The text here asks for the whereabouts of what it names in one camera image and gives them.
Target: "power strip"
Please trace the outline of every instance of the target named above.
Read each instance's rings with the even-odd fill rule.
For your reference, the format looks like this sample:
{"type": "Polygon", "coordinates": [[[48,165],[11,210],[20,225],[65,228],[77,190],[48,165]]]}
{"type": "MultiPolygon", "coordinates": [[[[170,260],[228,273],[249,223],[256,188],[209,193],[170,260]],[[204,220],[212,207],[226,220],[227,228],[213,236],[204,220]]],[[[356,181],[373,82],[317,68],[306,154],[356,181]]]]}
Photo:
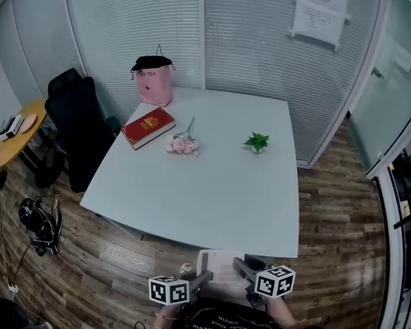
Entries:
{"type": "Polygon", "coordinates": [[[11,293],[13,294],[18,293],[18,286],[16,286],[15,284],[8,284],[8,288],[11,293]]]}

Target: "wooden floor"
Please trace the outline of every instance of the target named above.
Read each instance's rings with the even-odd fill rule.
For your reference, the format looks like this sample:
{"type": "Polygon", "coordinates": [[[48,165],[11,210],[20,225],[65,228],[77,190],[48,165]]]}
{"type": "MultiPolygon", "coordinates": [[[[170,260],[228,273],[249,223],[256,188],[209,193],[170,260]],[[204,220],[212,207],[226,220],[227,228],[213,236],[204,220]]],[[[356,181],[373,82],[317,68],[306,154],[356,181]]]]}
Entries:
{"type": "MultiPolygon", "coordinates": [[[[41,191],[19,160],[7,170],[0,191],[6,215],[3,203],[0,215],[12,279],[29,243],[18,206],[41,191]]],[[[55,187],[64,217],[60,253],[39,257],[29,249],[14,280],[21,301],[55,328],[123,329],[137,321],[150,328],[155,306],[147,278],[178,273],[184,262],[196,264],[198,249],[148,235],[136,240],[81,208],[82,194],[70,191],[66,176],[55,187]]],[[[286,298],[292,313],[326,328],[376,328],[385,281],[384,224],[377,191],[364,177],[344,125],[315,168],[299,170],[299,198],[299,257],[267,260],[297,272],[286,298]]],[[[4,274],[0,233],[0,296],[10,298],[4,274]]]]}

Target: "black office chair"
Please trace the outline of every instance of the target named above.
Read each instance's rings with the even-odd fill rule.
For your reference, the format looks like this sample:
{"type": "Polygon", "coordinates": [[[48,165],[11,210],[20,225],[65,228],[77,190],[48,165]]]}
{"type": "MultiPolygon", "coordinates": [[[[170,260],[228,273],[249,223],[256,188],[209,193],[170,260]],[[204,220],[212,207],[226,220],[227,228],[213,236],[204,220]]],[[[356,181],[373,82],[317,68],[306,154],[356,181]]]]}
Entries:
{"type": "Polygon", "coordinates": [[[91,77],[69,69],[49,83],[45,108],[67,153],[70,186],[76,193],[88,188],[99,165],[121,130],[119,120],[105,120],[91,77]]]}
{"type": "Polygon", "coordinates": [[[47,155],[41,160],[35,173],[35,184],[38,188],[46,189],[60,177],[61,172],[68,173],[64,167],[65,158],[56,147],[49,150],[47,155]]]}

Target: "person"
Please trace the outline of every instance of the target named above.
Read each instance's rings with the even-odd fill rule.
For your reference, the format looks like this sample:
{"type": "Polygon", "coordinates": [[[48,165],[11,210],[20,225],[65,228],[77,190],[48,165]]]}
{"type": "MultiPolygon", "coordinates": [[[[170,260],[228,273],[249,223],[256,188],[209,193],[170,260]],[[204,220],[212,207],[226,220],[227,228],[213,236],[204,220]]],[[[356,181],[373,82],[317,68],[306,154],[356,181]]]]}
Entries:
{"type": "Polygon", "coordinates": [[[284,300],[266,298],[266,312],[223,300],[200,297],[193,303],[164,306],[156,313],[155,329],[303,329],[284,300]]]}

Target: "small potted plant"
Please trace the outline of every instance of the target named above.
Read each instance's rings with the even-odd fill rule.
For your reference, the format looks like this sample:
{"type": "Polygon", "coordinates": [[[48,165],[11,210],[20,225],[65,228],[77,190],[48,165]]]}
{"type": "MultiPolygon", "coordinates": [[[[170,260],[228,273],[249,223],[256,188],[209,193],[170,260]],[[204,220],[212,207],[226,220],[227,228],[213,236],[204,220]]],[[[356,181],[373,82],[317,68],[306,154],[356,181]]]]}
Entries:
{"type": "Polygon", "coordinates": [[[253,136],[249,136],[249,139],[244,143],[244,145],[250,145],[251,150],[255,154],[260,154],[265,147],[268,146],[269,135],[261,135],[253,132],[253,136]]]}

